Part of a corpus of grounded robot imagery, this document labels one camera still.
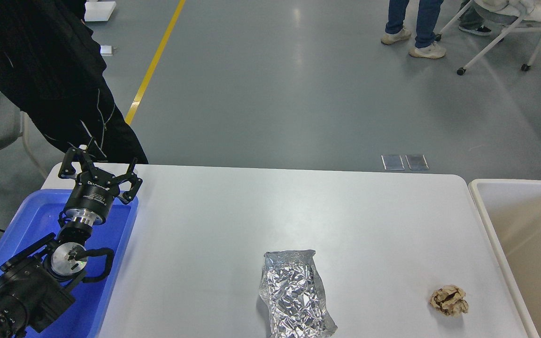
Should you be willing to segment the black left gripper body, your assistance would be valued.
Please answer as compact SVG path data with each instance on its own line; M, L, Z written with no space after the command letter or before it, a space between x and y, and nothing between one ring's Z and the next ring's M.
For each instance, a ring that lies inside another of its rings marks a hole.
M64 206L63 214L75 221L86 220L86 224L101 225L106 222L114 199L120 194L119 183L113 184L116 176L97 170L79 173L75 186Z

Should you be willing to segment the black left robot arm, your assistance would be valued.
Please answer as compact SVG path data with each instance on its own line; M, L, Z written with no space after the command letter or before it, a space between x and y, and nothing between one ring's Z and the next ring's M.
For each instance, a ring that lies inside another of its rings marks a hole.
M58 176L75 186L58 216L60 231L47 234L0 266L0 338L24 338L27 328L42 332L75 302L79 283L98 283L112 271L112 248L87 249L96 225L107 221L115 199L128 205L142 185L137 158L126 173L113 175L96 167L86 145L70 147Z

